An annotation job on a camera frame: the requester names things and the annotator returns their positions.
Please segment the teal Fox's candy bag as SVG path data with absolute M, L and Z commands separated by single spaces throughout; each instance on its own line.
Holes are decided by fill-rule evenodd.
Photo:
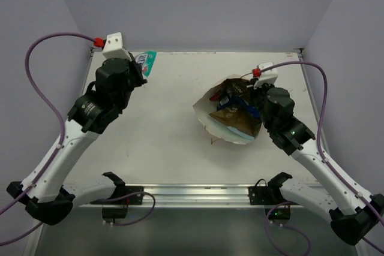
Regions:
M 141 66 L 144 78 L 148 78 L 157 57 L 156 51 L 146 51 L 135 56 L 136 62 Z

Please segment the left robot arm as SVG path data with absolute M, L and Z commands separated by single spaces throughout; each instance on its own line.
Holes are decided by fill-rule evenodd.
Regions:
M 66 185 L 64 181 L 87 148 L 127 108 L 132 91 L 146 82 L 132 53 L 106 56 L 95 80 L 68 113 L 56 143 L 34 171 L 22 181 L 11 182 L 7 192 L 47 225 L 60 223 L 83 204 L 121 202 L 125 182 L 112 172 L 90 182 Z

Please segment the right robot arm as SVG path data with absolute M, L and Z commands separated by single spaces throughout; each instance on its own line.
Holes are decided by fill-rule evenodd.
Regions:
M 280 173 L 268 183 L 269 200 L 277 204 L 288 200 L 305 207 L 325 219 L 343 242 L 356 245 L 383 216 L 383 195 L 363 188 L 325 152 L 311 129 L 294 116 L 295 103 L 287 90 L 270 80 L 251 83 L 251 103 L 272 142 L 325 189 L 320 192 Z

